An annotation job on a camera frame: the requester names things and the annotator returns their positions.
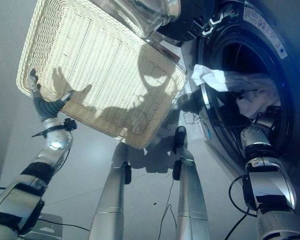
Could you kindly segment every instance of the white cloth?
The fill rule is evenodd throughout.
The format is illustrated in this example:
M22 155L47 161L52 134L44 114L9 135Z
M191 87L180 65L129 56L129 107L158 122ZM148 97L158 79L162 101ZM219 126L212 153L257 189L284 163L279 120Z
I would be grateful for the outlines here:
M274 81L263 73L213 70L196 64L191 78L197 86L206 83L218 92L242 93L243 98L237 97L236 103L240 113L250 119L268 106L281 106Z

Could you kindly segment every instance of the woven basket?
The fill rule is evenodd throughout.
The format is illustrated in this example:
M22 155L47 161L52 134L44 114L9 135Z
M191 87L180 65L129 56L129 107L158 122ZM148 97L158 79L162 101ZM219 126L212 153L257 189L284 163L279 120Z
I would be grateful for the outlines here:
M184 72L87 0L38 0L16 79L30 96L35 69L41 94L62 112L135 148L144 148L185 83Z

